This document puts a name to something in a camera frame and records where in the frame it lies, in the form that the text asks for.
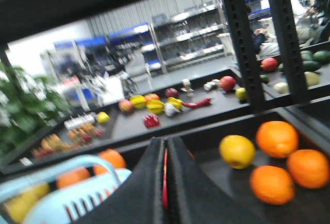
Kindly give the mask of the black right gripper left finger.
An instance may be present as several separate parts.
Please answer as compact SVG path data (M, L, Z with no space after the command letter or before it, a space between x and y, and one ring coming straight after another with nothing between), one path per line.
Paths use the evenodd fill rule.
M164 152L164 140L160 137L152 138L127 180L104 202L75 223L164 223Z

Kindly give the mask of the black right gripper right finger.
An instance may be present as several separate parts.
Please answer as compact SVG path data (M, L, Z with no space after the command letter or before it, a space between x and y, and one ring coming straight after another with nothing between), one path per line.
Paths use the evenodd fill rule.
M178 136L167 141L167 194L170 223L260 223L206 176Z

